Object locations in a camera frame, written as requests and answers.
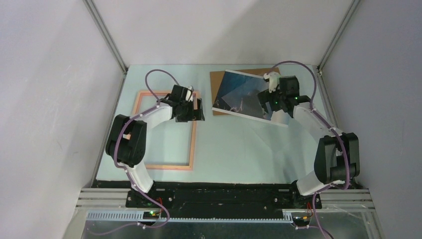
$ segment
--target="rectangular frame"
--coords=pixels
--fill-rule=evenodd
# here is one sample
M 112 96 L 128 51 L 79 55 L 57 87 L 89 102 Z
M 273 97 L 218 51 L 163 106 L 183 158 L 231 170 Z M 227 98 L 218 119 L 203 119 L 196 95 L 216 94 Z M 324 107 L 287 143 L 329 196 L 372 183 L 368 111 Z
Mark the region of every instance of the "rectangular frame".
M 166 96 L 170 94 L 171 91 L 155 91 L 157 96 Z M 135 103 L 133 105 L 132 115 L 139 113 L 139 108 L 141 107 L 142 97 L 144 96 L 153 96 L 149 91 L 139 91 L 136 95 Z M 201 95 L 199 91 L 193 92 L 194 99 L 200 98 Z M 194 101 L 194 108 L 196 109 L 197 103 Z M 192 122 L 192 133 L 191 133 L 191 146 L 189 148 L 189 161 L 188 165 L 173 165 L 173 164 L 145 164 L 147 169 L 159 169 L 159 170 L 186 170 L 192 171 L 194 167 L 194 156 L 195 156 L 195 139 L 197 133 L 197 122 Z

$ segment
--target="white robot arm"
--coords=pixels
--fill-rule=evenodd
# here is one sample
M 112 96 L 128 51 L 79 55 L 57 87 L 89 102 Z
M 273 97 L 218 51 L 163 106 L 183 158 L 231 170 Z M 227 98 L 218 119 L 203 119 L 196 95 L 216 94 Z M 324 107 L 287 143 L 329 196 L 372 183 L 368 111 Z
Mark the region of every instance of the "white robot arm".
M 123 115 L 115 117 L 105 152 L 113 157 L 116 144 L 119 142 L 117 166 L 123 168 L 128 174 L 132 187 L 137 186 L 142 192 L 147 193 L 153 185 L 153 180 L 142 161 L 145 154 L 146 133 L 173 118 L 176 122 L 205 120 L 202 99 L 197 99 L 197 109 L 194 109 L 193 87 L 185 88 L 175 85 L 171 94 L 161 99 L 157 105 L 134 117 L 136 120 L 131 121 L 124 132 L 126 135 L 130 134 L 129 139 L 119 139 L 119 135 L 130 118 Z
M 347 177 L 350 179 L 357 176 L 357 136 L 331 126 L 314 108 L 308 96 L 300 96 L 299 81 L 296 77 L 281 77 L 277 72 L 271 72 L 264 75 L 264 80 L 269 82 L 269 89 L 258 94 L 262 108 L 268 112 L 269 103 L 271 111 L 283 110 L 288 113 L 318 142 L 314 171 L 296 182 L 298 192 L 302 196 L 310 195 L 328 185 L 344 183 Z M 347 159 L 348 165 L 345 164 L 344 158 Z

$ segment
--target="purple cable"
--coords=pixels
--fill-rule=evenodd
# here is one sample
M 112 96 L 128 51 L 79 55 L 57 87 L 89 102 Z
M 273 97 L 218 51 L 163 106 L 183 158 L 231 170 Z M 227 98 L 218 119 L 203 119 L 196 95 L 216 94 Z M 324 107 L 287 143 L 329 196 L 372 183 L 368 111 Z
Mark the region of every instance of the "purple cable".
M 157 99 L 157 102 L 160 102 L 160 98 L 158 98 L 158 96 L 152 91 L 152 89 L 149 87 L 149 85 L 148 85 L 148 75 L 149 74 L 151 74 L 151 73 L 153 73 L 153 72 L 155 72 L 155 71 L 159 71 L 159 72 L 163 72 L 163 73 L 166 73 L 167 75 L 169 75 L 172 79 L 173 79 L 173 81 L 174 82 L 176 82 L 176 84 L 179 86 L 179 82 L 176 80 L 176 78 L 174 78 L 174 76 L 172 75 L 172 74 L 170 74 L 170 73 L 168 73 L 167 71 L 165 71 L 165 70 L 161 70 L 161 69 L 154 69 L 154 70 L 150 70 L 150 71 L 148 71 L 148 73 L 146 73 L 146 75 L 145 75 L 145 85 L 146 85 L 146 88 L 149 90 L 149 92 L 151 92 L 152 93 L 152 95 Z
M 157 104 L 156 105 L 154 105 L 153 107 L 151 107 L 151 108 L 149 108 L 149 109 L 147 109 L 147 110 L 145 110 L 144 112 L 142 112 L 142 113 L 140 113 L 140 114 L 137 114 L 137 115 L 135 115 L 135 116 L 133 116 L 133 117 L 131 117 L 124 125 L 123 125 L 123 128 L 121 129 L 121 131 L 120 131 L 120 133 L 119 133 L 119 136 L 117 137 L 117 141 L 116 141 L 116 146 L 114 147 L 114 154 L 113 154 L 113 161 L 114 161 L 114 165 L 117 167 L 117 168 L 122 168 L 122 169 L 124 169 L 125 167 L 124 166 L 120 166 L 118 163 L 117 163 L 117 151 L 118 151 L 118 148 L 119 148 L 119 145 L 120 145 L 120 142 L 121 142 L 121 139 L 123 138 L 123 135 L 124 135 L 124 131 L 127 129 L 127 127 L 129 126 L 129 124 L 130 123 L 132 123 L 135 119 L 137 119 L 137 118 L 139 118 L 141 115 L 145 115 L 145 114 L 148 114 L 148 113 L 150 113 L 151 111 L 153 111 L 154 109 L 156 109 L 157 108 L 157 106 L 159 106 L 160 105 L 160 99 L 158 98 L 158 96 L 152 91 L 152 89 L 149 87 L 149 85 L 148 85 L 148 75 L 149 74 L 151 74 L 152 72 L 155 72 L 155 71 L 159 71 L 159 72 L 163 72 L 163 73 L 166 73 L 167 75 L 169 75 L 175 82 L 176 82 L 176 84 L 177 85 L 179 85 L 179 82 L 176 80 L 176 78 L 174 78 L 174 76 L 172 75 L 172 74 L 170 74 L 169 72 L 167 72 L 167 71 L 165 71 L 165 70 L 161 70 L 161 69 L 154 69 L 154 70 L 150 70 L 146 75 L 145 75 L 145 85 L 146 85 L 146 87 L 147 87 L 147 89 L 152 93 L 152 95 L 157 99 Z M 122 229 L 122 228 L 125 228 L 125 227 L 127 227 L 127 226 L 132 226 L 132 225 L 142 225 L 143 227 L 145 227 L 145 228 L 159 228 L 159 227 L 162 227 L 162 226 L 164 226 L 165 224 L 167 224 L 168 223 L 168 221 L 170 220 L 170 213 L 169 213 L 169 211 L 167 210 L 167 208 L 165 208 L 163 205 L 161 205 L 161 204 L 159 204 L 158 202 L 156 202 L 155 200 L 153 200 L 152 198 L 150 198 L 146 193 L 144 193 L 140 188 L 139 188 L 139 186 L 134 182 L 134 180 L 133 180 L 133 178 L 130 176 L 130 174 L 129 173 L 126 173 L 126 175 L 127 175 L 127 177 L 129 178 L 129 181 L 130 181 L 130 183 L 131 183 L 131 185 L 132 186 L 134 186 L 135 187 L 135 190 L 136 191 L 138 191 L 142 196 L 144 196 L 146 199 L 148 199 L 149 201 L 151 201 L 152 203 L 154 203 L 154 204 L 156 204 L 157 206 L 159 206 L 160 208 L 162 208 L 163 209 L 163 211 L 165 211 L 165 213 L 166 213 L 166 221 L 164 221 L 164 223 L 163 224 L 160 224 L 160 225 L 152 225 L 152 226 L 148 226 L 148 225 L 144 225 L 144 224 L 142 224 L 142 223 L 128 223 L 128 224 L 125 224 L 125 225 L 123 225 L 123 226 L 120 226 L 120 227 L 118 227 L 118 228 L 115 228 L 115 229 L 113 229 L 113 230 L 111 230 L 111 231 L 109 231 L 109 232 L 105 232 L 105 233 L 94 233 L 94 232 L 91 232 L 91 231 L 89 231 L 91 234 L 93 234 L 93 235 L 95 235 L 95 236 L 103 236 L 103 235 L 107 235 L 107 234 L 110 234 L 110 233 L 113 233 L 113 232 L 116 232 L 116 231 L 118 231 L 118 230 L 120 230 L 120 229 Z
M 317 93 L 317 79 L 315 78 L 315 74 L 312 72 L 312 70 L 308 66 L 306 66 L 305 64 L 303 64 L 302 62 L 299 62 L 299 61 L 282 61 L 282 62 L 275 64 L 273 67 L 271 67 L 271 69 L 267 73 L 272 72 L 277 66 L 282 65 L 282 64 L 287 64 L 287 63 L 293 63 L 293 64 L 296 64 L 296 65 L 303 66 L 312 75 L 312 78 L 314 79 L 314 91 L 312 92 L 312 96 L 311 96 L 311 110 L 314 109 L 314 97 L 315 97 L 315 94 Z
M 124 131 L 126 130 L 126 128 L 129 126 L 129 124 L 130 123 L 132 123 L 135 119 L 137 119 L 137 118 L 139 118 L 141 115 L 146 115 L 146 114 L 148 114 L 148 113 L 150 113 L 152 110 L 154 110 L 154 109 L 156 109 L 157 108 L 157 106 L 159 105 L 159 103 L 157 103 L 156 105 L 154 105 L 153 107 L 151 107 L 151 108 L 149 108 L 149 109 L 147 109 L 147 110 L 145 110 L 144 112 L 142 112 L 142 113 L 140 113 L 140 114 L 137 114 L 137 115 L 135 115 L 135 116 L 133 116 L 133 117 L 131 117 L 124 125 L 123 125 L 123 128 L 121 129 L 121 131 L 120 131 L 120 133 L 119 133 L 119 136 L 117 137 L 117 141 L 116 141 L 116 146 L 114 147 L 114 154 L 113 154 L 113 160 L 114 160 L 114 165 L 117 167 L 117 168 L 125 168 L 124 166 L 120 166 L 118 163 L 117 163 L 117 151 L 118 151 L 118 147 L 119 147 L 119 145 L 120 145 L 120 142 L 121 142 L 121 139 L 123 138 L 123 135 L 124 135 Z M 134 182 L 134 180 L 132 179 L 132 177 L 130 176 L 130 174 L 129 173 L 126 173 L 126 175 L 127 175 L 127 177 L 129 178 L 129 181 L 130 181 L 130 183 L 131 183 L 131 185 L 134 185 L 135 186 L 135 190 L 136 191 L 138 191 L 142 196 L 144 196 L 146 199 L 148 199 L 149 201 L 151 201 L 152 203 L 154 203 L 154 204 L 156 204 L 157 206 L 159 206 L 160 208 L 162 208 L 165 212 L 166 212 L 166 221 L 164 221 L 164 223 L 163 224 L 160 224 L 160 225 L 152 225 L 152 226 L 148 226 L 148 225 L 145 225 L 145 224 L 142 224 L 142 223 L 139 223 L 139 222 L 136 222 L 136 223 L 128 223 L 128 224 L 125 224 L 125 225 L 122 225 L 122 226 L 120 226 L 120 227 L 118 227 L 118 228 L 115 228 L 115 229 L 113 229 L 113 230 L 111 230 L 111 231 L 108 231 L 108 232 L 105 232 L 105 233 L 94 233 L 94 232 L 92 232 L 92 231 L 89 231 L 88 230 L 88 232 L 89 233 L 91 233 L 91 234 L 93 234 L 93 235 L 95 235 L 95 236 L 104 236 L 104 235 L 108 235 L 108 234 L 111 234 L 111 233 L 114 233 L 114 232 L 116 232 L 116 231 L 118 231 L 118 230 L 120 230 L 120 229 L 122 229 L 122 228 L 125 228 L 125 227 L 127 227 L 127 226 L 134 226 L 134 225 L 138 225 L 138 226 L 143 226 L 143 227 L 145 227 L 145 228 L 159 228 L 159 227 L 162 227 L 162 226 L 164 226 L 165 224 L 167 224 L 168 223 L 168 221 L 170 220 L 170 213 L 169 213 L 169 211 L 167 210 L 167 208 L 165 208 L 163 205 L 161 205 L 161 204 L 159 204 L 158 202 L 156 202 L 155 200 L 153 200 L 152 198 L 150 198 L 148 195 L 146 195 L 139 187 L 138 187 L 138 185 Z
M 121 128 L 121 131 L 120 131 L 120 134 L 119 134 L 119 136 L 117 137 L 117 141 L 116 141 L 116 146 L 114 147 L 114 154 L 113 154 L 113 160 L 114 160 L 114 165 L 117 167 L 117 168 L 125 168 L 124 166 L 120 166 L 120 165 L 118 165 L 118 163 L 117 163 L 117 151 L 118 151 L 118 147 L 119 147 L 119 145 L 120 145 L 120 142 L 121 142 L 121 139 L 123 138 L 123 134 L 124 134 L 124 131 L 126 130 L 126 128 L 129 126 L 129 124 L 130 123 L 132 123 L 132 121 L 134 121 L 135 119 L 137 119 L 137 118 L 139 118 L 141 115 L 146 115 L 146 114 L 148 114 L 148 113 L 150 113 L 151 111 L 153 111 L 154 109 L 156 109 L 157 108 L 157 106 L 158 106 L 158 103 L 157 103 L 157 105 L 154 105 L 153 107 L 151 107 L 151 108 L 149 108 L 149 109 L 147 109 L 147 110 L 145 110 L 144 112 L 142 112 L 142 113 L 140 113 L 140 114 L 137 114 L 137 115 L 135 115 L 135 116 L 133 116 L 133 117 L 131 117 L 124 125 L 123 125 L 123 128 Z M 129 181 L 130 181 L 130 183 L 131 183 L 131 185 L 132 186 L 134 186 L 135 187 L 135 190 L 136 191 L 138 191 L 142 196 L 144 196 L 146 199 L 148 199 L 149 201 L 151 201 L 152 203 L 154 203 L 154 204 L 156 204 L 157 206 L 159 206 L 160 208 L 162 208 L 165 212 L 166 212 L 166 215 L 167 215 L 167 218 L 166 218 L 166 221 L 163 223 L 163 224 L 160 224 L 160 225 L 158 225 L 158 226 L 154 226 L 154 225 L 152 225 L 152 226 L 147 226 L 147 225 L 143 225 L 144 227 L 146 227 L 146 228 L 159 228 L 159 227 L 162 227 L 162 226 L 164 226 L 168 221 L 169 221 L 169 219 L 170 219 L 170 213 L 169 213 L 169 211 L 163 206 L 163 205 L 161 205 L 161 204 L 159 204 L 158 202 L 156 202 L 155 200 L 153 200 L 152 198 L 150 198 L 148 195 L 146 195 L 146 193 L 144 193 L 139 187 L 138 187 L 138 185 L 134 182 L 134 180 L 132 179 L 132 177 L 130 176 L 130 174 L 127 172 L 126 173 L 126 175 L 127 175 L 127 177 L 129 178 Z
M 316 206 L 315 206 L 315 200 L 316 200 L 316 198 L 317 198 L 317 194 L 318 194 L 318 193 L 320 193 L 320 192 L 322 192 L 322 191 L 325 191 L 325 190 L 327 190 L 327 189 L 328 189 L 328 188 L 330 188 L 330 187 L 331 187 L 331 185 L 327 185 L 327 186 L 325 186 L 325 187 L 321 188 L 320 190 L 318 190 L 318 191 L 314 192 L 314 196 L 312 196 L 312 208 L 314 209 L 314 216 L 315 216 L 316 224 L 318 224 L 318 228 L 319 228 L 319 230 L 321 231 L 321 233 L 324 235 L 324 238 L 326 238 L 326 239 L 328 239 L 328 238 L 325 236 L 325 233 L 324 233 L 324 232 L 326 232 L 327 230 L 325 230 L 325 229 L 321 226 L 321 223 L 319 222 L 319 219 L 318 219 L 318 216 L 317 216 L 317 208 L 316 208 Z
M 305 67 L 308 71 L 309 71 L 309 73 L 312 75 L 312 78 L 313 78 L 313 80 L 314 80 L 314 91 L 313 91 L 313 93 L 312 93 L 312 96 L 311 96 L 311 101 L 310 101 L 310 108 L 311 108 L 311 112 L 312 112 L 312 114 L 314 114 L 323 124 L 325 124 L 325 126 L 328 128 L 328 129 L 330 129 L 330 131 L 335 135 L 335 137 L 337 138 L 337 140 L 338 140 L 338 142 L 340 143 L 340 147 L 341 147 L 341 150 L 343 151 L 343 158 L 344 158 L 344 164 L 345 164 L 345 168 L 346 168 L 346 180 L 345 180 L 345 184 L 344 184 L 344 187 L 343 188 L 341 188 L 341 189 L 343 189 L 343 190 L 346 190 L 348 187 L 349 187 L 349 185 L 350 185 L 350 169 L 349 169 L 349 159 L 348 159 L 348 157 L 347 157 L 347 153 L 346 153 L 346 147 L 344 146 L 344 143 L 343 143 L 343 140 L 341 140 L 341 138 L 340 138 L 340 136 L 338 135 L 338 133 L 332 128 L 332 126 L 324 119 L 324 117 L 322 117 L 317 111 L 313 111 L 313 109 L 314 109 L 314 97 L 315 97 L 315 94 L 316 94 L 316 92 L 317 92 L 317 79 L 316 79 L 316 77 L 315 77 L 315 74 L 312 72 L 312 70 L 308 67 L 308 66 L 306 66 L 305 64 L 303 64 L 303 63 L 301 63 L 301 62 L 298 62 L 298 61 L 282 61 L 282 62 L 279 62 L 279 63 L 277 63 L 277 64 L 275 64 L 273 67 L 271 67 L 271 69 L 267 72 L 267 73 L 270 73 L 270 72 L 272 72 L 273 70 L 274 70 L 274 68 L 276 68 L 277 66 L 279 66 L 279 65 L 281 65 L 281 64 L 286 64 L 286 63 L 294 63 L 294 64 L 297 64 L 297 65 L 300 65 L 300 66 L 303 66 L 303 67 Z M 318 216 L 317 216 L 317 211 L 316 211 L 316 207 L 315 207 L 315 199 L 316 199 L 316 197 L 317 197 L 317 194 L 318 193 L 320 193 L 320 192 L 322 192 L 322 191 L 324 191 L 324 190 L 326 190 L 326 189 L 328 189 L 328 188 L 330 188 L 331 187 L 331 185 L 327 185 L 327 186 L 325 186 L 325 187 L 323 187 L 322 189 L 320 189 L 320 190 L 318 190 L 318 191 L 316 191 L 315 193 L 314 193 L 314 196 L 313 196 L 313 200 L 312 200 L 312 206 L 313 206 L 313 209 L 314 209 L 314 214 L 315 214 L 315 219 L 316 219 L 316 223 L 318 224 L 318 227 L 317 228 L 319 228 L 319 230 L 321 231 L 321 233 L 324 235 L 324 237 L 326 238 L 326 239 L 328 239 L 327 237 L 326 237 L 326 234 L 325 233 L 327 233 L 329 236 L 331 236 L 331 238 L 333 238 L 332 237 L 332 235 L 327 231 L 327 230 L 325 230 L 324 228 L 322 228 L 321 227 L 321 224 L 319 223 L 319 219 L 318 219 Z

